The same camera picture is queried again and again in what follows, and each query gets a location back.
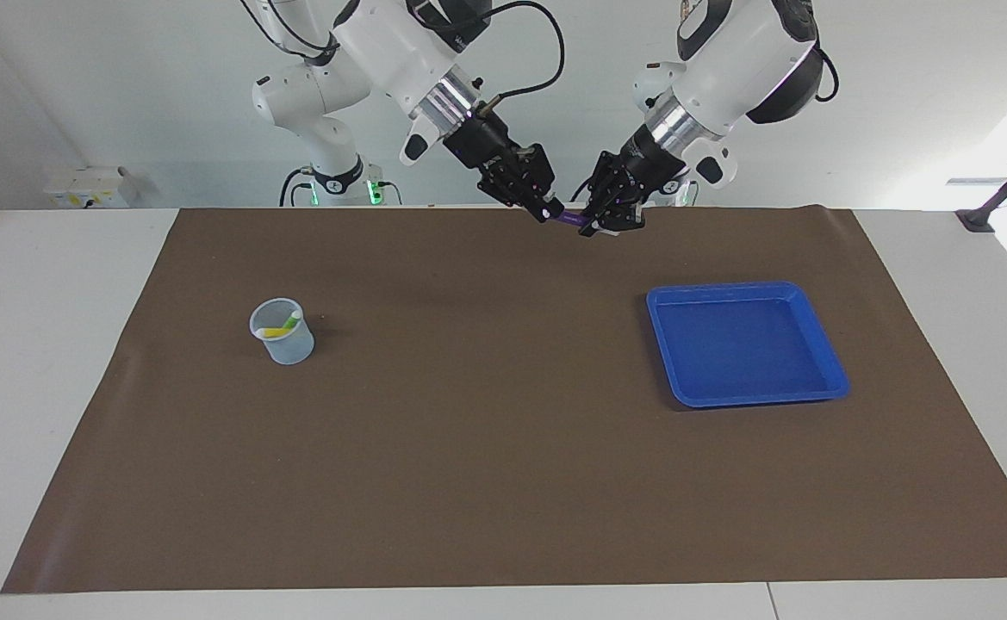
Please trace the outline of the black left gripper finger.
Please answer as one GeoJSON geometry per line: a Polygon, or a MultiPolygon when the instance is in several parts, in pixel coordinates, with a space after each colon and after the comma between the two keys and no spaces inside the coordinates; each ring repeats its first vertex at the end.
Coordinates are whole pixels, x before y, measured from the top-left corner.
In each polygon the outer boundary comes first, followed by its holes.
{"type": "Polygon", "coordinates": [[[629,232],[645,227],[643,185],[607,185],[602,190],[602,229],[629,232]]]}
{"type": "Polygon", "coordinates": [[[581,215],[585,224],[581,225],[581,236],[618,230],[618,173],[621,168],[618,154],[601,153],[587,182],[588,200],[581,215]]]}

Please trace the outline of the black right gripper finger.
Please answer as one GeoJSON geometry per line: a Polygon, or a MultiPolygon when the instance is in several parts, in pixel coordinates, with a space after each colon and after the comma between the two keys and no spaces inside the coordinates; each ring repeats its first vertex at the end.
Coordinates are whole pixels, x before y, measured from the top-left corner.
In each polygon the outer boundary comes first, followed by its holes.
{"type": "Polygon", "coordinates": [[[538,223],[553,220],[563,212],[563,205],[553,189],[556,174],[542,145],[523,146],[516,150],[519,204],[538,223]]]}
{"type": "Polygon", "coordinates": [[[491,158],[479,166],[479,187],[496,201],[511,207],[520,207],[530,213],[543,211],[541,194],[524,177],[519,164],[507,158],[491,158]]]}

